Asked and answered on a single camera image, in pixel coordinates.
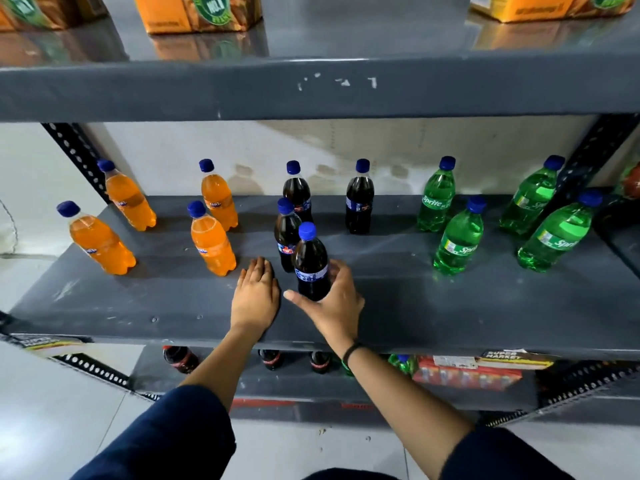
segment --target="fanta bottle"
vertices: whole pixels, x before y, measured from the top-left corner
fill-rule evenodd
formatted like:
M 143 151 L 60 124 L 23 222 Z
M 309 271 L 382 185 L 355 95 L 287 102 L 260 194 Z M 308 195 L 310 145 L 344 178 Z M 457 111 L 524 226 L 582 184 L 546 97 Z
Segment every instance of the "fanta bottle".
M 207 209 L 199 200 L 191 202 L 188 209 L 193 217 L 191 238 L 209 270 L 219 276 L 233 271 L 236 268 L 236 255 L 222 224 L 207 214 Z
M 136 265 L 136 258 L 120 240 L 118 234 L 97 217 L 80 213 L 80 207 L 70 200 L 57 207 L 62 217 L 69 219 L 71 239 L 85 253 L 100 263 L 109 274 L 126 274 Z
M 156 213 L 151 210 L 136 183 L 116 170 L 112 161 L 98 160 L 98 167 L 104 172 L 109 198 L 129 220 L 129 224 L 136 230 L 155 226 Z
M 213 162 L 208 158 L 200 160 L 200 169 L 207 174 L 202 179 L 202 196 L 211 215 L 228 231 L 238 225 L 238 213 L 227 182 L 213 168 Z

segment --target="dark blue sleeve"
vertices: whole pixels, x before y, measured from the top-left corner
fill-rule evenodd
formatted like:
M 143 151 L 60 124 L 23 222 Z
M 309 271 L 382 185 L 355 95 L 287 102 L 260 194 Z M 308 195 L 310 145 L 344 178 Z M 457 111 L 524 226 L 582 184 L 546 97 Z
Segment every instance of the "dark blue sleeve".
M 219 479 L 236 451 L 231 420 L 202 386 L 181 386 L 141 414 L 71 480 L 138 480 L 180 473 Z
M 456 446 L 440 480 L 573 480 L 512 432 L 479 427 Z

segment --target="orange liquid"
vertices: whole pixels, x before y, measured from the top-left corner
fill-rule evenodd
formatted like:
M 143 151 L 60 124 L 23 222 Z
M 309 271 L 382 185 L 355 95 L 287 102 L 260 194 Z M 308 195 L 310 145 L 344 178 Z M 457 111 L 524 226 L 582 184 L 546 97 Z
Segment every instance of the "orange liquid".
M 136 258 L 120 240 L 118 234 L 97 217 L 84 216 L 71 222 L 71 239 L 85 253 L 98 261 L 109 274 L 126 274 L 136 265 Z
M 202 179 L 202 196 L 207 204 L 207 209 L 222 224 L 225 231 L 238 225 L 236 205 L 224 178 L 215 173 L 204 177 Z
M 136 230 L 146 230 L 156 225 L 156 213 L 135 182 L 121 173 L 107 177 L 107 193 L 111 201 Z
M 212 273 L 224 276 L 236 268 L 236 255 L 231 249 L 227 233 L 213 217 L 194 219 L 191 238 Z

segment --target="blue bottle cap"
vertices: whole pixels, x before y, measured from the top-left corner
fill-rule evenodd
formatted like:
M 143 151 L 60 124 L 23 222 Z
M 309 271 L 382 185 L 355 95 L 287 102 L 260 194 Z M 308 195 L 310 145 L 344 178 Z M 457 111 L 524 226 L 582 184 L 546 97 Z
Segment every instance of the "blue bottle cap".
M 303 222 L 298 228 L 298 235 L 303 241 L 311 241 L 316 238 L 316 226 L 313 222 Z
M 114 170 L 116 168 L 116 165 L 113 164 L 113 162 L 111 160 L 98 160 L 98 168 L 107 173 L 108 171 Z
M 193 202 L 188 204 L 187 209 L 189 209 L 189 215 L 194 219 L 202 217 L 207 213 L 207 209 L 204 207 L 204 204 L 201 200 L 194 200 Z
M 369 160 L 367 160 L 366 158 L 361 158 L 360 160 L 356 161 L 356 171 L 358 173 L 368 172 L 370 166 L 371 164 L 369 163 Z
M 62 203 L 59 203 L 56 207 L 56 210 L 62 217 L 73 217 L 78 212 L 80 212 L 80 207 L 77 206 L 76 202 L 72 200 L 66 200 Z
M 290 175 L 297 175 L 300 173 L 300 163 L 297 160 L 291 160 L 287 162 L 287 173 Z
M 278 199 L 278 212 L 283 216 L 286 216 L 287 214 L 293 212 L 293 204 L 288 198 L 283 197 L 281 199 Z
M 545 160 L 544 167 L 549 170 L 558 171 L 562 168 L 562 165 L 564 165 L 564 157 L 561 157 L 560 155 L 551 155 L 547 160 Z
M 210 171 L 213 171 L 213 162 L 208 159 L 205 158 L 204 160 L 200 160 L 199 161 L 200 164 L 200 169 L 204 172 L 204 173 L 209 173 Z
M 587 207 L 597 207 L 602 203 L 602 194 L 596 189 L 587 189 L 580 192 L 578 202 Z
M 440 159 L 441 170 L 453 170 L 456 167 L 456 159 L 453 157 L 442 157 Z
M 473 197 L 469 197 L 467 201 L 469 212 L 473 212 L 474 214 L 482 214 L 485 207 L 486 201 L 482 195 L 474 195 Z

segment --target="shelf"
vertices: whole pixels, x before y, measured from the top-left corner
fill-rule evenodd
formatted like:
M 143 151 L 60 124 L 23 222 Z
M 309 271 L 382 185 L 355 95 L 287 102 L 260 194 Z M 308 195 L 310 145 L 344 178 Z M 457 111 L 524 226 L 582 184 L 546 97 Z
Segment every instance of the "shelf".
M 211 352 L 211 349 L 201 347 L 192 350 L 201 359 Z M 147 346 L 140 355 L 131 377 L 136 392 L 163 394 L 178 386 L 185 375 L 164 361 L 161 347 Z M 533 411 L 538 407 L 535 377 L 532 372 L 524 374 L 522 380 L 503 392 L 445 386 L 427 388 L 460 410 Z M 371 403 L 356 379 L 345 375 L 335 357 L 331 371 L 316 374 L 311 371 L 309 355 L 306 353 L 285 354 L 285 362 L 277 371 L 269 371 L 262 364 L 258 354 L 252 354 L 238 382 L 236 398 Z
M 501 25 L 469 0 L 262 0 L 247 34 L 149 37 L 133 0 L 105 3 L 110 20 L 0 34 L 0 121 L 640 111 L 637 7 Z
M 237 196 L 240 227 L 229 233 L 238 266 L 211 274 L 189 233 L 193 197 L 151 197 L 157 226 L 137 232 L 110 205 L 105 220 L 138 265 L 105 274 L 71 245 L 11 310 L 11 333 L 71 335 L 98 342 L 214 347 L 228 331 L 242 267 L 263 255 L 283 289 L 295 275 L 280 268 L 273 237 L 276 196 Z M 465 272 L 433 270 L 440 236 L 415 229 L 420 196 L 377 196 L 369 235 L 344 227 L 344 197 L 314 196 L 319 236 L 330 257 L 352 267 L 367 302 L 360 339 L 380 353 L 480 355 L 519 349 L 575 359 L 640 358 L 640 281 L 594 233 L 548 273 L 521 268 L 517 243 L 498 231 L 508 196 L 488 196 L 484 237 Z M 461 198 L 455 202 L 460 205 Z M 259 346 L 328 350 L 313 323 L 283 300 Z

